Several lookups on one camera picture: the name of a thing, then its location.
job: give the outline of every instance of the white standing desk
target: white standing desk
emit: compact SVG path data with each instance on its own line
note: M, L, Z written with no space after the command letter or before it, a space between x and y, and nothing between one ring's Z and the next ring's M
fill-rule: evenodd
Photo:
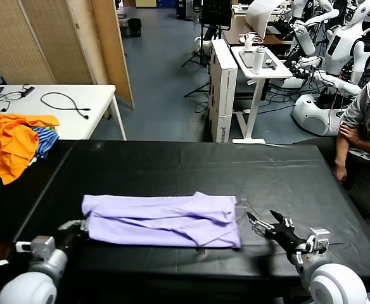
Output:
M253 100L251 103L250 113L248 115L247 123L243 117L243 112L236 112L237 121L239 123L241 133L243 133L243 137L246 143L251 142L251 134L253 132L253 127L255 123L255 119L258 113L258 106L260 104L262 89L264 88L265 80L266 79L283 79L283 78L290 78L292 77L292 73L288 70L286 66L267 48L267 54L269 57L275 62L277 65L276 69L273 70L271 68L263 68L259 74L254 74L251 68L247 68L244 64L243 60L241 59L239 52L244 51L243 46L234 46L231 48L231 52L233 53L234 58L237 61L238 66L240 67L241 71L243 72L244 76L249 80L248 84L255 84L255 90L253 95Z
M122 117L115 97L114 85L29 85L35 89L26 97L11 101L9 110L5 113L23 115L54 115L60 122L56 127L60 139L89 139L102 115L110 107L110 112L117 125L120 127L123 139L126 134L123 127ZM22 91L22 85L0 85L4 87L2 94L14 91ZM40 97L48 92L60 92L70 96L78 108L90 108L90 111L81 111L88 115L88 119L80 116L75 110L56 110L40 101ZM66 97L52 94L44 97L44 100L58 108L74 108L73 103ZM0 103L0 110L7 106Z

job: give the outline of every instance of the floor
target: floor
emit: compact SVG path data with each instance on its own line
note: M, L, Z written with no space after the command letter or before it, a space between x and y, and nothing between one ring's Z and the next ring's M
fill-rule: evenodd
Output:
M194 63L181 65L191 56L193 39L200 28L192 22L176 19L174 9L126 8L128 18L140 18L141 37L124 39L127 66L135 102L135 111L124 101L119 106L128 140L132 141L203 141L207 96L198 93L183 96L208 81L206 68ZM241 71L237 91L251 91ZM284 96L269 94L273 101L262 102L259 112L292 105L282 103ZM249 108L249 100L237 100L235 108ZM288 144L312 138L291 119L292 107L259 114L253 138L267 143ZM121 136L112 120L104 118L93 139L117 140ZM233 119L230 138L242 138Z

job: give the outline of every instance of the orange shirt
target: orange shirt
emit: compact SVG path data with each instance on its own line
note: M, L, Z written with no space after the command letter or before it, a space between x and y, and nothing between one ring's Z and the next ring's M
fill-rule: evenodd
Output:
M28 125L59 124L52 115L0 114L0 178L4 185L19 178L35 155L39 136Z

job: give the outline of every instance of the person's hand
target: person's hand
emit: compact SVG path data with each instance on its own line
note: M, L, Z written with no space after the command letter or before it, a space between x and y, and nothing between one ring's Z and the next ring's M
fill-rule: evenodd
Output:
M350 144L358 146L361 138L358 135L358 129L350 128L347 125L340 125L338 132L349 141Z
M347 170L345 170L344 165L335 165L335 168L333 170L335 177L339 182L345 181L345 178L347 177Z

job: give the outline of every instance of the lavender shirt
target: lavender shirt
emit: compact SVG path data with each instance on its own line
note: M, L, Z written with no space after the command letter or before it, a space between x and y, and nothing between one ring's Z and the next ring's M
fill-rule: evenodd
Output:
M114 244L240 248L234 196L85 195L89 237Z

